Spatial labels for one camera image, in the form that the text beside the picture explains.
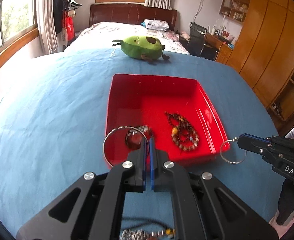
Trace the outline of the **right gloved hand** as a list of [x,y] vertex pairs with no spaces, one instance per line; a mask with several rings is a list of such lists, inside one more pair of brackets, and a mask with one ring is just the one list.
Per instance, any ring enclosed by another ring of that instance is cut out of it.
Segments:
[[277,223],[279,225],[285,225],[289,222],[289,218],[294,215],[294,182],[285,179],[282,184],[282,190],[278,200],[278,212]]

